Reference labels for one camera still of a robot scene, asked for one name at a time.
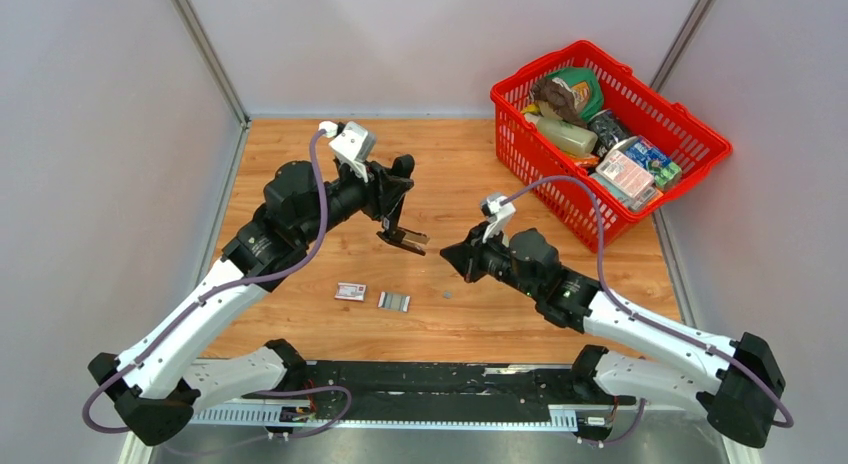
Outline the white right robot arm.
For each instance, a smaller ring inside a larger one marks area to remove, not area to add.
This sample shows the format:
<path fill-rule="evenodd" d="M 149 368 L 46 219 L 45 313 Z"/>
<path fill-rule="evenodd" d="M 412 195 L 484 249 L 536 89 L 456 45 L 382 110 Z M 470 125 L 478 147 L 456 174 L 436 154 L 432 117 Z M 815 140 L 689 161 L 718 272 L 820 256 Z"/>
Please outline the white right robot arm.
<path fill-rule="evenodd" d="M 623 344 L 651 358 L 641 366 L 617 363 L 611 351 L 593 351 L 570 376 L 583 402 L 609 395 L 649 399 L 702 415 L 721 435 L 765 447 L 778 421 L 786 381 L 768 342 L 745 332 L 711 334 L 649 311 L 562 264 L 558 250 L 535 228 L 509 239 L 487 238 L 485 224 L 440 250 L 467 283 L 491 277 L 531 298 L 549 323 Z"/>

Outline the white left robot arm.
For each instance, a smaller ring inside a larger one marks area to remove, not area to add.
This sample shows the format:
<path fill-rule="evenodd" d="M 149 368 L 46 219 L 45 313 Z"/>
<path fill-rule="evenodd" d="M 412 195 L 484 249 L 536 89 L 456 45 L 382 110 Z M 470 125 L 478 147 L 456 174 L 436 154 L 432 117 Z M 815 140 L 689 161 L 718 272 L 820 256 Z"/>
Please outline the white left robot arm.
<path fill-rule="evenodd" d="M 112 401 L 121 430 L 156 446 L 196 413 L 231 399 L 302 393 L 305 361 L 282 339 L 213 364 L 197 365 L 196 358 L 236 317 L 302 269 L 327 233 L 353 215 L 379 222 L 381 239 L 402 247 L 398 220 L 414 168 L 408 154 L 390 166 L 369 161 L 364 176 L 338 164 L 337 178 L 328 182 L 310 161 L 282 165 L 265 185 L 263 203 L 186 299 L 135 346 L 90 361 L 97 391 Z"/>

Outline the black stapler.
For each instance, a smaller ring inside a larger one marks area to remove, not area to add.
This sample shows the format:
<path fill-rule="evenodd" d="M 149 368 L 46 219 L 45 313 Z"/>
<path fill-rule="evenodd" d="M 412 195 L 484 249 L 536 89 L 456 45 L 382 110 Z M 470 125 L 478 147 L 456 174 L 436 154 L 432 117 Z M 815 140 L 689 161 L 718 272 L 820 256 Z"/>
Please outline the black stapler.
<path fill-rule="evenodd" d="M 420 256 L 424 256 L 426 254 L 426 250 L 423 246 L 430 240 L 429 236 L 426 234 L 411 231 L 403 227 L 384 229 L 377 232 L 376 235 L 390 246 Z"/>

